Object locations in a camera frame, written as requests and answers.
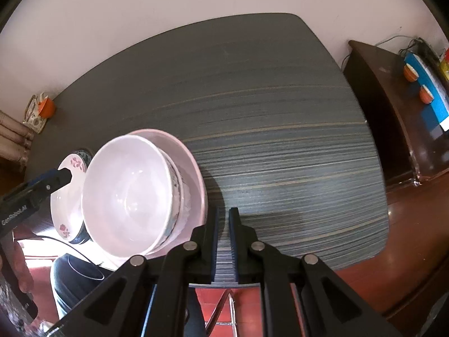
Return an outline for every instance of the black cable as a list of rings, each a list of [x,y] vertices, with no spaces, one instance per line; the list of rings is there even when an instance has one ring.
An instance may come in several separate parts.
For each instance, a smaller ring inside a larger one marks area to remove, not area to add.
[[[95,281],[103,281],[103,280],[106,278],[105,275],[102,273],[100,267],[99,267],[96,263],[94,263],[94,262],[91,261],[89,258],[87,258],[84,254],[82,254],[80,251],[78,251],[75,247],[73,247],[72,245],[70,245],[70,244],[68,244],[68,243],[66,243],[66,242],[64,242],[64,241],[62,241],[62,240],[58,240],[57,238],[53,238],[53,237],[50,237],[50,236],[47,236],[47,235],[40,235],[40,236],[37,236],[37,237],[29,237],[29,238],[15,238],[15,240],[16,240],[16,241],[39,240],[39,239],[41,239],[41,238],[48,238],[49,240],[58,241],[58,242],[60,242],[60,243],[62,243],[62,244],[65,244],[66,246],[69,246],[69,247],[70,247],[71,249],[73,249],[74,251],[77,251],[82,257],[84,257],[88,262],[90,262],[92,265],[94,265],[94,266],[97,268],[98,272],[102,275],[102,278],[101,278],[101,279],[97,279],[97,278],[93,278],[93,277],[90,277],[90,276],[87,276],[87,275],[84,275],[84,274],[80,273],[78,270],[76,270],[76,269],[72,266],[72,264],[70,263],[70,258],[67,258],[67,261],[68,261],[68,263],[69,263],[69,266],[70,266],[70,267],[72,268],[72,270],[75,271],[77,274],[79,274],[79,275],[81,275],[81,276],[84,276],[84,277],[87,278],[87,279],[91,279],[91,280],[95,280]]]

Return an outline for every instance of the orange cup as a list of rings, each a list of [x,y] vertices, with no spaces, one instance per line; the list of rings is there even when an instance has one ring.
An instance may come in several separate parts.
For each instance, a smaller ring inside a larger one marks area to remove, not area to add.
[[[55,103],[48,96],[39,103],[38,114],[42,118],[51,118],[56,111]]]

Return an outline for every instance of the red tile floor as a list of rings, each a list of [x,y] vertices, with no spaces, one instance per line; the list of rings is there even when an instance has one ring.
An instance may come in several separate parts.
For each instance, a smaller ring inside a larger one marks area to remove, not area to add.
[[[225,289],[196,289],[206,322],[210,319],[224,291]],[[260,288],[239,288],[233,289],[233,291],[239,337],[261,337],[262,311],[260,305]],[[231,322],[229,301],[226,301],[218,322]],[[210,336],[232,337],[232,327],[230,325],[215,325]]]

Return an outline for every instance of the wooden floor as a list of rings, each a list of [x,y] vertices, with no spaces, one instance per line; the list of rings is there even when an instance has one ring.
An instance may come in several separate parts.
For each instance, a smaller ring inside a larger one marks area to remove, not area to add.
[[[387,314],[438,268],[449,251],[449,174],[387,192],[390,231],[376,257],[338,274]]]

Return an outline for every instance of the bowl rim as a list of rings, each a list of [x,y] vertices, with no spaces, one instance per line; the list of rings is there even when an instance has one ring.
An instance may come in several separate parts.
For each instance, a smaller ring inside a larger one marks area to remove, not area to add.
[[[101,153],[101,152],[104,152],[105,148],[108,147],[108,146],[110,146],[112,143],[119,142],[119,141],[123,140],[124,138],[130,138],[130,137],[132,137],[132,138],[135,139],[135,140],[138,140],[138,141],[140,141],[140,142],[143,142],[143,143],[147,144],[149,147],[151,147],[151,148],[157,153],[157,156],[158,156],[159,158],[161,158],[161,160],[162,160],[162,163],[163,163],[163,169],[164,169],[164,172],[165,172],[165,176],[166,176],[166,178],[168,179],[169,183],[171,183],[171,176],[170,176],[170,171],[169,171],[169,169],[168,169],[167,161],[166,161],[165,158],[163,157],[162,153],[159,151],[158,147],[156,147],[156,145],[153,144],[150,140],[148,140],[148,139],[146,139],[146,138],[143,138],[143,137],[140,137],[140,136],[138,136],[138,135],[134,135],[134,134],[125,134],[125,135],[122,135],[122,136],[115,137],[115,138],[111,139],[110,141],[106,142],[106,143],[105,143],[105,144],[104,144],[104,145],[97,151],[97,153],[95,153],[95,155],[93,156],[92,161],[91,161],[91,163],[89,164],[89,167],[87,168],[87,171],[86,171],[86,179],[85,179],[85,182],[84,182],[84,183],[86,183],[86,181],[87,181],[88,178],[89,178],[89,169],[94,168],[94,167],[95,167],[95,162],[96,162],[96,160],[98,161],[98,156],[97,156],[97,155],[98,155],[99,153]],[[161,240],[161,238],[163,238],[165,229],[167,228],[167,225],[168,225],[168,222],[169,222],[169,220],[170,220],[171,213],[172,213],[172,207],[173,207],[173,189],[172,189],[172,186],[170,186],[170,187],[168,188],[168,195],[169,195],[168,212],[167,212],[166,214],[164,214],[164,224],[163,224],[163,227],[162,227],[161,231],[159,232],[158,236],[156,237],[156,239],[154,240],[154,242],[153,242],[151,245],[149,245],[148,247],[145,247],[145,249],[142,249],[140,252],[135,252],[134,254],[141,254],[141,255],[145,254],[145,253],[147,252],[148,249],[151,249],[152,247],[154,247],[155,245],[157,245],[158,242]],[[107,248],[109,249],[109,250],[107,250],[107,249],[104,248],[104,246],[103,246],[102,244],[100,244],[100,243],[98,242],[98,237],[97,237],[96,235],[93,235],[93,233],[92,233],[92,231],[91,231],[91,228],[89,227],[89,220],[86,219],[86,211],[85,211],[85,206],[84,206],[84,200],[85,200],[85,197],[84,197],[84,187],[83,187],[83,193],[82,193],[82,196],[81,196],[81,209],[82,209],[82,213],[83,213],[84,224],[85,224],[85,226],[86,226],[86,229],[87,229],[89,235],[91,236],[91,239],[92,239],[96,244],[98,244],[98,246],[99,246],[104,252],[106,252],[106,253],[108,253],[108,254],[110,254],[110,255],[112,255],[112,256],[115,256],[115,257],[127,257],[127,256],[122,256],[122,255],[118,256],[116,253],[111,252],[110,247],[107,247]]]

